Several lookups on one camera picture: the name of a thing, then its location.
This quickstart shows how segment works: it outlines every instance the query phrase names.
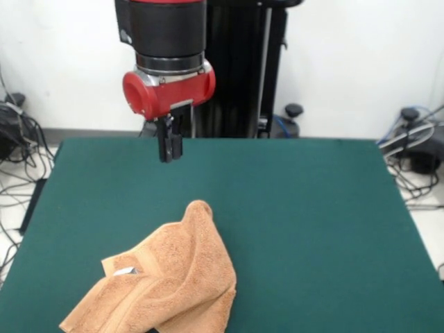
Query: black stand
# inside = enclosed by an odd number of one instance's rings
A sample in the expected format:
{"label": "black stand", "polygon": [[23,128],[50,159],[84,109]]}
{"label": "black stand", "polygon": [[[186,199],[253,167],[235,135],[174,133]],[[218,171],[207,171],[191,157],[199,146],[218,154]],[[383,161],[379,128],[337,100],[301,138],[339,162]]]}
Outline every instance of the black stand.
{"label": "black stand", "polygon": [[[302,0],[208,0],[206,58],[213,98],[196,108],[197,137],[256,137],[271,131],[287,12]],[[259,130],[259,118],[267,119]]]}

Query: brown towel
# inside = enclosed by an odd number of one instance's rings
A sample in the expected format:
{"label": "brown towel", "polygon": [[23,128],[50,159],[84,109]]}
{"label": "brown towel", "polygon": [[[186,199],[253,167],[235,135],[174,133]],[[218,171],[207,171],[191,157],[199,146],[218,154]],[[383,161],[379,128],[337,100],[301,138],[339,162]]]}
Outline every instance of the brown towel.
{"label": "brown towel", "polygon": [[[133,249],[102,261],[105,278],[60,324],[70,333],[224,332],[236,290],[228,252],[203,201]],[[113,276],[123,268],[136,274]]]}

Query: black knob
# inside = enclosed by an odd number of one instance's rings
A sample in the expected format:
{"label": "black knob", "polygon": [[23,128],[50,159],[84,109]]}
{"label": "black knob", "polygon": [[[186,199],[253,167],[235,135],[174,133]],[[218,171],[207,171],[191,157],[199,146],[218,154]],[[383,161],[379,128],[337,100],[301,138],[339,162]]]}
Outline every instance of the black knob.
{"label": "black knob", "polygon": [[297,116],[304,113],[304,108],[299,104],[288,104],[285,107],[285,112],[290,118],[296,118]]}
{"label": "black knob", "polygon": [[405,121],[411,123],[419,118],[419,111],[415,108],[404,108],[401,110],[401,117]]}

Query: white wall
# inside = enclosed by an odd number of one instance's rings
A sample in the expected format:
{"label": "white wall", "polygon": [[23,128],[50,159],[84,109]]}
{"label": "white wall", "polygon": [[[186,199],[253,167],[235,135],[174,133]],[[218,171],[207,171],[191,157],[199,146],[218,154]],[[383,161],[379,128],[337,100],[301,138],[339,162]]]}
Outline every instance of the white wall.
{"label": "white wall", "polygon": [[401,107],[435,108],[443,20],[442,0],[306,0],[289,11],[275,111],[303,104],[302,135],[379,137]]}
{"label": "white wall", "polygon": [[[402,106],[434,107],[443,20],[442,0],[306,0],[290,10],[276,112],[303,104],[305,136],[379,137]],[[0,63],[44,127],[140,129],[121,91],[134,55],[113,0],[0,0]]]}

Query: white floor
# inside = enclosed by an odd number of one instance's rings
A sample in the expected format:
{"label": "white floor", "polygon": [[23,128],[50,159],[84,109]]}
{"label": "white floor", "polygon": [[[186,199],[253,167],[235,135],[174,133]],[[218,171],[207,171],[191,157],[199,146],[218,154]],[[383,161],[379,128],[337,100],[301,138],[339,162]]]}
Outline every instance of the white floor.
{"label": "white floor", "polygon": [[[48,176],[50,173],[49,166],[46,161],[46,168]],[[27,178],[23,165],[15,165],[15,164],[2,164],[2,171],[7,171],[9,173],[13,173],[16,176],[22,176]],[[36,169],[28,169],[28,173],[31,177],[40,178],[43,174],[43,166],[40,162],[40,165]],[[433,192],[420,200],[417,200],[416,204],[430,204],[435,205],[442,203],[444,204],[444,168],[441,168],[439,171],[441,178],[443,179],[437,187],[433,190]],[[426,185],[429,182],[429,177],[419,176],[410,173],[409,179],[412,180],[415,184],[418,185]],[[17,185],[24,183],[23,180],[18,178],[14,178],[3,173],[0,173],[0,186],[1,189],[5,187],[9,187],[11,185]],[[19,228],[22,224],[23,217],[26,212],[26,208],[28,203],[23,203],[23,205],[16,205],[14,207],[5,207],[7,205],[14,205],[17,201],[29,200],[30,195],[33,193],[33,184],[25,185],[23,187],[13,188],[8,190],[8,194],[14,194],[16,197],[11,198],[8,195],[4,195],[2,193],[0,195],[0,219],[3,223],[5,229],[8,231],[9,235],[13,238],[16,243],[19,243],[22,238],[20,237],[18,231],[12,230]],[[419,233],[424,241],[425,247],[430,255],[430,258],[433,262],[433,265],[438,268],[440,265],[444,264],[444,210],[435,210],[435,211],[417,211],[411,212],[411,215],[418,227]],[[3,264],[3,259],[6,256],[6,252],[11,246],[10,240],[6,237],[4,232],[0,230],[0,266]],[[10,251],[10,257],[15,253],[15,248],[12,248]],[[8,269],[10,265],[3,271],[0,276],[0,280],[5,280],[8,274]],[[444,268],[441,269],[441,278],[444,280]]]}

